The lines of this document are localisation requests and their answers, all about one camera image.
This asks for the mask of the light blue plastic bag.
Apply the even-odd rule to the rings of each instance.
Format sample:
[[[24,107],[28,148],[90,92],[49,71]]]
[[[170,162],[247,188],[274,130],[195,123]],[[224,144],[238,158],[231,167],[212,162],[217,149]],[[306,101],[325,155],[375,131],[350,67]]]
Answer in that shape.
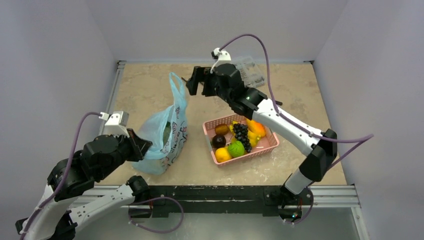
[[[153,114],[137,132],[137,136],[152,142],[142,160],[132,164],[147,174],[163,174],[178,158],[188,140],[186,90],[183,80],[169,73],[173,104]]]

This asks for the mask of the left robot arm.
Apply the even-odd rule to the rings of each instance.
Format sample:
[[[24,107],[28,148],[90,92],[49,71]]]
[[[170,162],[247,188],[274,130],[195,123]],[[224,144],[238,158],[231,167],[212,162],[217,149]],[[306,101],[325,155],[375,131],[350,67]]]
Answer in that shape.
[[[149,199],[149,186],[141,176],[86,205],[72,203],[92,189],[126,161],[142,160],[152,142],[139,138],[129,128],[127,134],[99,135],[51,170],[44,193],[33,213],[15,223],[22,240],[71,240],[76,233],[114,208]]]

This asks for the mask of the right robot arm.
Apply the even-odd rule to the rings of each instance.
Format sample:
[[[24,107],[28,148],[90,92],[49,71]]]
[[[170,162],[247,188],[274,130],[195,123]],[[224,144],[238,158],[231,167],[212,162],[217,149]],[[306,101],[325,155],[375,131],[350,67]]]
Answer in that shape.
[[[306,187],[323,179],[338,154],[337,134],[333,130],[307,126],[283,111],[265,93],[245,86],[240,71],[231,63],[215,68],[195,66],[186,83],[191,96],[196,95],[199,83],[203,84],[203,96],[221,98],[236,114],[268,127],[305,155],[281,187],[284,202],[294,203]]]

